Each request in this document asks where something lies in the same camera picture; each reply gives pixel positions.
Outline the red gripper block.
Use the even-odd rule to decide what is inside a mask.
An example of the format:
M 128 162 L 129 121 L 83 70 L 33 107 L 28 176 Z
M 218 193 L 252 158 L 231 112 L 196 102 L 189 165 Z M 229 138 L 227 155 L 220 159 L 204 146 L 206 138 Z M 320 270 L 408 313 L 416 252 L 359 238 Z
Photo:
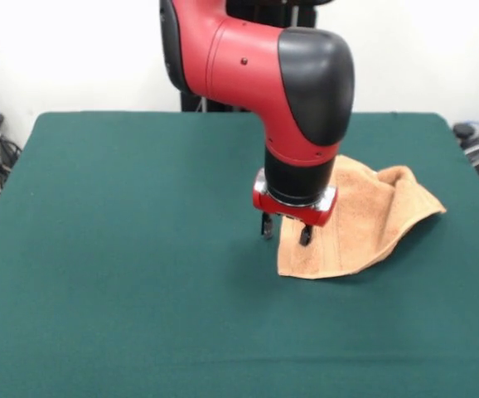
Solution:
M 264 169 L 260 168 L 254 179 L 253 205 L 263 211 L 260 234 L 265 240 L 273 237 L 273 218 L 271 214 L 287 216 L 301 221 L 305 226 L 301 230 L 299 244 L 307 247 L 312 241 L 313 226 L 323 227 L 336 207 L 338 190 L 328 186 L 319 200 L 308 206 L 292 206 L 277 201 L 269 194 Z

